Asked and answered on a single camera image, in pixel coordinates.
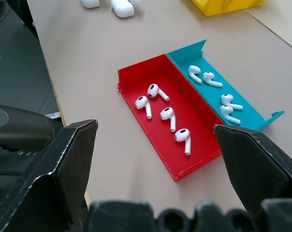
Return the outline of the white earbud case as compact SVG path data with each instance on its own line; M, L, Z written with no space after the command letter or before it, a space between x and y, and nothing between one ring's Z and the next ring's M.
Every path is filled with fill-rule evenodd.
M88 9L97 8L100 6L100 0L80 0L81 4Z
M111 0L114 13L120 18L134 16L134 6L142 3L143 0Z

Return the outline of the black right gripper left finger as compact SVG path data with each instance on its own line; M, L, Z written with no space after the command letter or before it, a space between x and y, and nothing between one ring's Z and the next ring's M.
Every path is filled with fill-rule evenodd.
M72 123L28 165L0 202L0 232L83 232L98 121Z

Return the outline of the blue plastic tray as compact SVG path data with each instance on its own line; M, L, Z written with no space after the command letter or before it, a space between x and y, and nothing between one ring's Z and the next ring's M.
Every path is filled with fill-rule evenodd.
M243 106L242 110L234 109L229 116L240 120L239 127L260 131L268 127L276 119L282 116L285 111L276 111L271 114L269 119L265 119L248 101L244 98L233 85L231 85L204 57L202 48L206 40L185 46L175 51L167 53L169 59L176 65L185 78L193 85L199 94L206 100L212 109L227 125L236 126L235 123L228 121L220 112L221 96L223 94L231 94L234 99L231 103ZM214 75L212 81L222 83L222 87L215 87L206 82L201 84L194 81L189 75L189 67L197 66L201 73L197 74L197 78L202 79L203 74L211 72Z

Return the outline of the yellow plastic bin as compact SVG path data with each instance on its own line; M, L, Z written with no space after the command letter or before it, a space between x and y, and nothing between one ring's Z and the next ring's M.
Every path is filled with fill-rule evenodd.
M266 0L191 0L205 15L214 16L262 6Z

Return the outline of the dark rounded shape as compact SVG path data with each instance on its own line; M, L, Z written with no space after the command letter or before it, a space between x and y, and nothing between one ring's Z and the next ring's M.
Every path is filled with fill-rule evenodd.
M63 125L39 113L0 105L0 147L37 152L48 146Z

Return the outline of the red plastic tray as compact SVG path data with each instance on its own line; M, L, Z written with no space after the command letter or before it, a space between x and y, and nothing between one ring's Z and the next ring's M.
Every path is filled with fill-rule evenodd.
M136 109L134 103L142 95L147 95L151 84L158 85L170 99L165 101L161 96L149 98L152 118L147 119L145 109ZM117 88L174 181L221 155L213 128L223 121L167 55L118 70ZM174 109L176 130L190 131L189 156L185 155L185 143L177 142L170 131L170 121L160 119L160 112L168 106Z

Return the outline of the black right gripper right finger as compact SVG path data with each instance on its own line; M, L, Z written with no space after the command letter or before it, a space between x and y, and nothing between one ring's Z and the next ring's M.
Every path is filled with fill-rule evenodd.
M292 159L260 131L214 126L230 182L247 211L265 199L292 199Z

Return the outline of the white earbud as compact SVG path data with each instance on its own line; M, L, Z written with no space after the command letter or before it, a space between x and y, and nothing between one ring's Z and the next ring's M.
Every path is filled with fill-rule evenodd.
M157 84L151 84L147 89L147 95L151 98L160 95L166 102L170 100L169 96L159 88Z
M220 113L223 115L223 117L227 121L229 121L231 123L234 123L236 125L240 125L241 124L241 120L230 116L230 114L234 111L231 106L229 106L229 105L222 105L219 110L220 110Z
M201 69L198 66L190 65L188 68L189 77L198 84L201 84L203 81L200 78Z
M203 80L210 86L214 87L222 87L223 84L220 82L213 81L215 75L212 72L204 72L203 73Z
M170 131L175 132L176 130L176 117L172 107L167 107L160 112L161 120L170 120Z
M188 129L180 129L175 133L175 140L177 142L185 142L185 155L191 154L191 136Z
M243 110L243 106L239 104L233 104L232 100L234 99L233 95L231 94L223 94L220 97L220 102L222 105L228 105L235 110Z
M147 119L152 119L152 112L151 112L151 106L149 103L149 100L146 96L140 96L136 101L135 101L135 107L136 109L146 109L146 117Z

